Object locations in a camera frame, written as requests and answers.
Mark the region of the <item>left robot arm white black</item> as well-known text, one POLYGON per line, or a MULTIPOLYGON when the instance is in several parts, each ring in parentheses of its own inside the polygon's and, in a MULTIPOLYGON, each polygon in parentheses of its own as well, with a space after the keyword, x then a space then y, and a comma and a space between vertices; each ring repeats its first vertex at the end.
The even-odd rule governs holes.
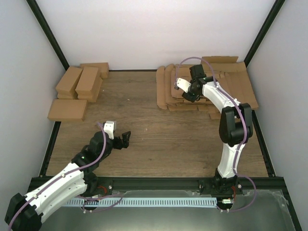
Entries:
POLYGON ((11 198, 4 219, 8 229, 38 231, 72 198, 84 193, 94 194, 98 190, 94 170, 113 149, 128 148, 130 136, 128 131, 111 139, 106 132, 96 132, 60 173, 26 195, 17 193, 11 198))

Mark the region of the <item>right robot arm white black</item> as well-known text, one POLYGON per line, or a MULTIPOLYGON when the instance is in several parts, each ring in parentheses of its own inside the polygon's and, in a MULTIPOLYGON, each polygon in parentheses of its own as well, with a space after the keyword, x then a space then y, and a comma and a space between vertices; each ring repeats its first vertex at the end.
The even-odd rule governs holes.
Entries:
POLYGON ((206 76, 201 64, 190 67, 191 80, 178 77, 176 87, 182 97, 195 102, 204 96, 220 112, 219 137, 223 142, 220 164, 213 179, 213 188, 220 194, 235 185, 239 157, 248 139, 253 135, 252 108, 231 97, 214 76, 206 76))

